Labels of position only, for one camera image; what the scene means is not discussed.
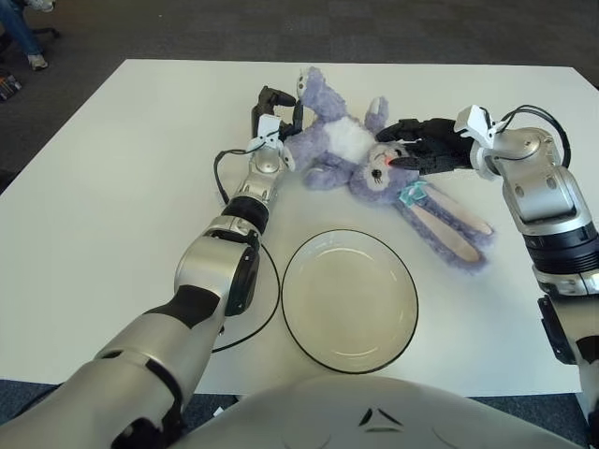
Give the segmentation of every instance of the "sneaker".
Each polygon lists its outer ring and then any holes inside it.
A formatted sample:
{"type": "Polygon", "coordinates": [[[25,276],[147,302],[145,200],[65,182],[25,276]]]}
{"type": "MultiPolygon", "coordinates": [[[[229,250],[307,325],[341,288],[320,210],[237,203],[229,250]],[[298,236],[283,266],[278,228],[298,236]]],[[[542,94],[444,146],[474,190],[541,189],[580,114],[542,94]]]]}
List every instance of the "sneaker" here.
{"type": "Polygon", "coordinates": [[[28,54],[27,59],[29,60],[29,65],[35,72],[48,68],[48,63],[41,54],[28,54]]]}

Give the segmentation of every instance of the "jeans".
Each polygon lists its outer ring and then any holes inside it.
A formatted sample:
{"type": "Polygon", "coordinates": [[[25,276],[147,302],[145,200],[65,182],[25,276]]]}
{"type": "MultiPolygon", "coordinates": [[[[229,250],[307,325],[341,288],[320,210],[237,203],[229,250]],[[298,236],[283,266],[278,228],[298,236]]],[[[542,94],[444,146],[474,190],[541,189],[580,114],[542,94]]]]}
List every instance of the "jeans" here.
{"type": "Polygon", "coordinates": [[[25,54],[41,54],[41,47],[22,16],[22,6],[13,0],[0,0],[0,22],[10,36],[19,42],[25,54]]]}

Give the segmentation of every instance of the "floor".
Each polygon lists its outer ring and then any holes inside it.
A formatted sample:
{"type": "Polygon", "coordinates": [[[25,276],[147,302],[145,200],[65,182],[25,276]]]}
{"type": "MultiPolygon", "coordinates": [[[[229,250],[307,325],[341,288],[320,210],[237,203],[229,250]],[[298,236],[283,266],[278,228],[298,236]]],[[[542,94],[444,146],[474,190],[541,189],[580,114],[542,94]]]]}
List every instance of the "floor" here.
{"type": "MultiPolygon", "coordinates": [[[[0,104],[0,169],[23,168],[125,58],[570,65],[599,85],[598,0],[59,0],[27,19],[63,37],[41,38],[44,72],[3,55],[25,88],[0,104]]],[[[0,423],[39,388],[0,381],[0,423]]],[[[584,443],[572,395],[481,400],[584,443]]]]}

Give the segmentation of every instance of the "purple stuffed bunny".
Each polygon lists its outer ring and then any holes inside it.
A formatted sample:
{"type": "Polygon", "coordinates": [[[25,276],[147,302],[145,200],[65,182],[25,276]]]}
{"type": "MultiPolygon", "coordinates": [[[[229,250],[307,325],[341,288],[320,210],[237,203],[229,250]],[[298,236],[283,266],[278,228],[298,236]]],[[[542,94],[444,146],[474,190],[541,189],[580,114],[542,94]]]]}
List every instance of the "purple stuffed bunny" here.
{"type": "Polygon", "coordinates": [[[304,181],[311,189],[329,190],[347,184],[376,143],[374,135],[385,127],[386,99],[373,100],[362,124],[347,114],[345,101],[315,67],[299,76],[298,98],[317,118],[304,131],[285,141],[290,168],[302,171],[309,167],[304,181]]]}
{"type": "Polygon", "coordinates": [[[417,171],[389,164],[407,155],[397,142],[374,145],[354,171],[350,191],[369,203],[394,206],[449,265],[478,272],[487,264],[480,248],[491,244],[493,229],[420,178],[417,171]]]}

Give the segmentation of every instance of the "black cord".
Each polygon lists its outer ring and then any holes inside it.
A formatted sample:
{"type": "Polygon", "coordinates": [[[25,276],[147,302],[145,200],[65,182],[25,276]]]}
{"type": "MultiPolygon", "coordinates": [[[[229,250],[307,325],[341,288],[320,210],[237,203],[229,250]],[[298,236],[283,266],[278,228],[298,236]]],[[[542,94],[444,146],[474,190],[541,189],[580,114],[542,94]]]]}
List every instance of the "black cord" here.
{"type": "Polygon", "coordinates": [[[546,110],[539,108],[538,106],[522,105],[522,106],[519,106],[519,107],[515,108],[514,110],[508,112],[507,114],[505,114],[504,117],[502,118],[502,122],[504,122],[504,121],[507,121],[507,122],[505,122],[504,127],[500,131],[498,131],[498,134],[505,131],[507,126],[509,126],[509,124],[511,124],[512,121],[514,120],[514,117],[516,117],[516,115],[521,112],[536,115],[537,117],[540,117],[541,119],[548,122],[551,126],[553,126],[553,128],[555,128],[555,130],[558,132],[558,135],[560,136],[560,140],[562,141],[562,147],[563,147],[562,165],[564,167],[568,168],[570,166],[570,162],[572,160],[572,150],[570,148],[570,140],[568,139],[568,135],[566,134],[562,125],[557,121],[557,119],[555,117],[553,117],[551,114],[549,114],[546,110]]]}
{"type": "Polygon", "coordinates": [[[262,245],[262,249],[264,250],[266,255],[269,257],[270,263],[272,264],[272,269],[274,269],[274,276],[277,278],[277,302],[274,304],[274,308],[272,309],[272,312],[270,313],[270,315],[266,319],[266,321],[262,324],[262,326],[260,326],[254,332],[252,332],[249,335],[246,335],[245,337],[243,337],[240,340],[233,341],[230,344],[226,344],[225,346],[221,346],[220,348],[213,349],[212,350],[213,354],[220,353],[221,351],[224,351],[225,349],[229,349],[229,348],[232,348],[233,346],[237,346],[238,344],[242,344],[244,341],[248,341],[252,337],[254,337],[257,334],[259,334],[260,332],[262,332],[262,330],[270,323],[270,320],[272,320],[272,317],[274,316],[274,314],[277,312],[277,309],[279,308],[279,304],[281,303],[281,293],[282,293],[281,292],[281,277],[279,276],[279,271],[277,270],[277,267],[274,265],[274,260],[272,259],[272,256],[270,255],[269,250],[267,250],[266,246],[264,246],[264,245],[262,245]]]}
{"type": "MultiPolygon", "coordinates": [[[[273,134],[276,134],[278,132],[279,132],[278,129],[276,131],[272,131],[271,133],[268,133],[266,135],[266,137],[272,136],[273,134]]],[[[266,145],[266,139],[264,140],[264,142],[262,142],[260,145],[258,145],[254,149],[250,150],[249,152],[246,151],[246,150],[237,150],[236,149],[236,150],[226,150],[224,152],[219,152],[218,154],[216,154],[216,157],[214,158],[214,164],[212,165],[212,168],[213,168],[213,171],[214,171],[214,180],[216,181],[216,187],[218,187],[218,192],[221,194],[221,197],[223,198],[223,201],[225,201],[225,204],[228,204],[229,197],[226,194],[225,187],[223,187],[223,184],[221,183],[220,177],[218,176],[218,165],[220,164],[221,160],[227,154],[242,155],[242,154],[250,154],[252,152],[257,152],[264,145],[266,145]]]]}
{"type": "Polygon", "coordinates": [[[53,385],[50,388],[42,391],[41,393],[39,393],[38,395],[36,395],[33,399],[29,400],[25,405],[23,405],[18,412],[16,412],[12,418],[10,419],[15,419],[17,416],[21,416],[23,413],[27,412],[29,409],[31,409],[34,405],[36,405],[38,402],[40,402],[42,399],[44,399],[47,395],[49,395],[51,392],[53,392],[54,390],[57,390],[62,384],[58,384],[58,385],[53,385]]]}

